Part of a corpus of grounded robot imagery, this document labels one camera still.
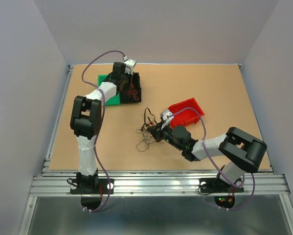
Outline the red plastic bin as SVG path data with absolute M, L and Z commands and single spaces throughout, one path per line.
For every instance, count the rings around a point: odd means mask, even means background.
M 190 98 L 185 101 L 170 105 L 168 110 L 172 114 L 175 114 L 184 108 L 193 108 L 199 113 L 200 116 L 204 116 L 204 112 L 198 105 L 195 98 Z M 188 126 L 190 124 L 196 124 L 200 120 L 199 115 L 195 111 L 185 110 L 173 117 L 173 120 L 170 122 L 170 127 L 173 129 L 176 126 Z

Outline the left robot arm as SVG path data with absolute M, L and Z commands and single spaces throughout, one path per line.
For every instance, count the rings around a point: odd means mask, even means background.
M 106 101 L 115 97 L 130 84 L 136 61 L 115 62 L 113 70 L 95 90 L 86 96 L 76 96 L 73 102 L 70 127 L 77 138 L 79 167 L 75 179 L 68 179 L 71 194 L 101 192 L 98 182 L 95 146 L 100 133 Z

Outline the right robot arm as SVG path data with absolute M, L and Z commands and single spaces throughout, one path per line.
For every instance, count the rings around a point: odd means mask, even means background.
M 242 188 L 245 174 L 258 172 L 267 150 L 265 142 L 237 127 L 230 127 L 225 134 L 208 140 L 193 139 L 184 126 L 172 129 L 158 124 L 147 130 L 155 142 L 164 140 L 190 162 L 208 158 L 218 170 L 215 187 L 220 191 L 231 186 Z

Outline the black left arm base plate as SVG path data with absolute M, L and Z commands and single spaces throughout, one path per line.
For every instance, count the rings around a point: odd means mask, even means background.
M 114 189 L 114 179 L 112 178 L 110 178 L 110 183 L 107 178 L 99 178 L 96 186 L 82 185 L 73 178 L 68 178 L 67 183 L 70 185 L 72 195 L 107 195 L 113 194 Z

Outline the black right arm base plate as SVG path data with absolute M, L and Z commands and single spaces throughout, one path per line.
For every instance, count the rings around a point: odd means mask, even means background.
M 244 192 L 244 188 L 233 187 L 219 178 L 203 178 L 199 180 L 198 193 L 201 195 L 233 192 Z

